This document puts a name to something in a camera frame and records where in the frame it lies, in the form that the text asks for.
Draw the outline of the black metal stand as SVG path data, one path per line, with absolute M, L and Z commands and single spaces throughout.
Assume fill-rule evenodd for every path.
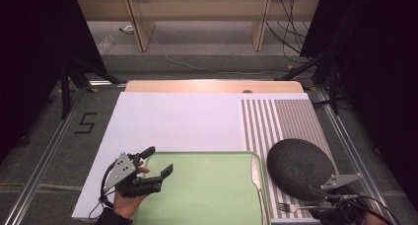
M 296 68 L 294 71 L 285 74 L 283 77 L 275 78 L 275 81 L 290 81 L 314 66 L 316 67 L 316 71 L 313 74 L 313 82 L 321 85 L 326 80 L 329 80 L 329 97 L 326 103 L 331 106 L 331 109 L 336 115 L 339 115 L 337 106 L 338 68 L 336 59 L 331 52 L 323 51 L 315 58 Z
M 72 80 L 77 88 L 87 88 L 89 81 L 86 77 L 87 73 L 93 73 L 102 79 L 107 80 L 111 84 L 126 84 L 126 80 L 118 79 L 114 76 L 111 76 L 98 67 L 95 67 L 84 60 L 79 58 L 69 58 L 65 60 L 60 65 L 60 85 L 61 85 L 61 97 L 62 97 L 62 115 L 61 118 L 66 118 L 70 110 L 71 99 L 70 99 L 70 87 L 69 80 Z

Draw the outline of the black curtain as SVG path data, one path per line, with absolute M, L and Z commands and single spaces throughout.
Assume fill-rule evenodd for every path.
M 104 72 L 77 0 L 0 0 L 0 162 L 30 128 L 64 67 Z
M 418 211 L 418 0 L 319 0 L 309 55 L 325 48 L 347 14 L 336 45 L 340 83 Z

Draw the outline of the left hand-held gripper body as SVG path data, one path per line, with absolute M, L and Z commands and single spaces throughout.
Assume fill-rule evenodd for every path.
M 159 192 L 162 185 L 157 185 L 157 177 L 142 178 L 138 175 L 138 164 L 133 164 L 132 154 L 122 152 L 118 158 L 109 165 L 103 178 L 103 195 L 115 188 L 123 197 L 136 197 L 140 195 Z

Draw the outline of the striped woven placemat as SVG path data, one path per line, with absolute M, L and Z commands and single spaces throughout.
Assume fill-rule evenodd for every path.
M 307 211 L 285 213 L 279 202 L 305 205 L 280 190 L 270 179 L 266 158 L 270 148 L 280 140 L 298 138 L 313 143 L 335 164 L 324 133 L 309 99 L 301 100 L 241 100 L 244 123 L 244 143 L 248 151 L 258 154 L 263 168 L 265 193 L 271 222 L 317 223 Z

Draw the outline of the dark round textured plate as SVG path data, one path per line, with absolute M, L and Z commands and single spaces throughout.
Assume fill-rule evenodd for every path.
M 297 138 L 284 139 L 271 147 L 266 158 L 273 183 L 293 198 L 320 200 L 312 192 L 320 189 L 335 174 L 329 157 L 316 145 Z

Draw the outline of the white board sheet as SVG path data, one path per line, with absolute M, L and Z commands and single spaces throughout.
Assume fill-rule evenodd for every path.
M 170 151 L 248 151 L 241 100 L 301 100 L 305 93 L 139 93 L 119 95 L 72 217 L 87 221 L 95 209 L 105 170 L 120 153 L 150 146 Z

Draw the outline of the green plastic tray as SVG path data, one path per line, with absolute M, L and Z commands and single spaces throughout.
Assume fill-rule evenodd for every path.
M 160 152 L 146 167 L 151 177 L 174 171 L 159 192 L 140 204 L 133 225 L 270 225 L 263 178 L 253 152 Z

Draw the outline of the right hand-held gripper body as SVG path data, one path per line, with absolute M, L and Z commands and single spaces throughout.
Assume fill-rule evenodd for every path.
M 354 175 L 331 175 L 330 179 L 319 187 L 309 186 L 310 191 L 320 198 L 326 193 L 337 194 L 340 201 L 333 206 L 333 212 L 322 219 L 317 219 L 321 225 L 361 225 L 369 209 L 365 200 L 349 184 L 362 178 L 360 173 Z

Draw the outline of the beige wooden desk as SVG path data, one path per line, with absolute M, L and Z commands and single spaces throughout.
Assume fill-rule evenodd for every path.
M 310 22 L 319 0 L 77 0 L 88 21 L 128 21 L 138 49 L 148 49 L 160 21 L 243 21 L 260 51 L 266 23 L 292 17 Z

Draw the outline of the person's left hand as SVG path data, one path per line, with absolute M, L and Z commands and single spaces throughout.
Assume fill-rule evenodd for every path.
M 146 197 L 147 194 L 136 197 L 123 197 L 116 191 L 112 211 L 123 218 L 130 219 Z

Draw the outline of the person's right hand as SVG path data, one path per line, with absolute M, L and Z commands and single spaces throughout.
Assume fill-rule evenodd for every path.
M 361 225 L 387 225 L 382 219 L 373 214 L 366 214 Z

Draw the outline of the silver fork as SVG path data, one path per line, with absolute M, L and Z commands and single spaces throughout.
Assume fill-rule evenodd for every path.
M 278 204 L 278 209 L 280 211 L 286 212 L 286 213 L 294 213 L 298 210 L 310 210 L 310 209 L 333 209 L 333 206 L 331 205 L 305 205 L 305 206 L 297 206 L 292 203 L 282 203 L 280 202 Z

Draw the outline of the silver table knife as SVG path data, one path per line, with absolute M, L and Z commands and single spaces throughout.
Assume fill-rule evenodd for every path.
M 261 225 L 268 225 L 268 219 L 265 209 L 265 203 L 264 203 L 264 197 L 261 189 L 261 182 L 259 178 L 259 172 L 258 172 L 258 165 L 256 162 L 256 157 L 251 157 L 251 178 L 252 182 L 256 187 L 259 203 L 260 203 L 260 211 L 261 211 Z

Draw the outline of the aluminium floor rail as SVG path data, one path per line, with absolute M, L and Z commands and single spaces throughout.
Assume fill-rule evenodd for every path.
M 331 106 L 326 103 L 329 97 L 326 89 L 324 87 L 318 87 L 316 94 L 318 99 L 323 102 L 322 106 L 324 107 L 327 117 L 339 138 L 339 142 L 341 144 L 340 148 L 344 150 L 345 157 L 350 161 L 350 165 L 353 170 L 363 176 L 363 178 L 359 180 L 359 184 L 362 186 L 364 195 L 369 198 L 372 208 L 377 210 L 392 225 L 398 225 L 396 216 L 389 210 L 388 204 L 381 194 L 377 184 L 373 181 L 369 170 L 361 159 L 355 144 L 341 121 L 340 114 L 336 115 L 331 109 Z
M 62 139 L 73 118 L 73 113 L 78 107 L 84 95 L 84 89 L 77 89 L 74 92 L 68 113 L 64 117 L 60 118 L 59 124 L 55 128 L 51 139 L 48 141 L 48 144 L 42 152 L 41 157 L 34 166 L 34 170 L 32 171 L 27 181 L 22 185 L 22 190 L 20 191 L 16 202 L 11 207 L 10 213 L 8 214 L 7 219 L 3 225 L 20 225 L 22 222 L 31 202 L 33 201 L 38 186 L 44 178 L 53 160 L 53 157 L 62 142 Z

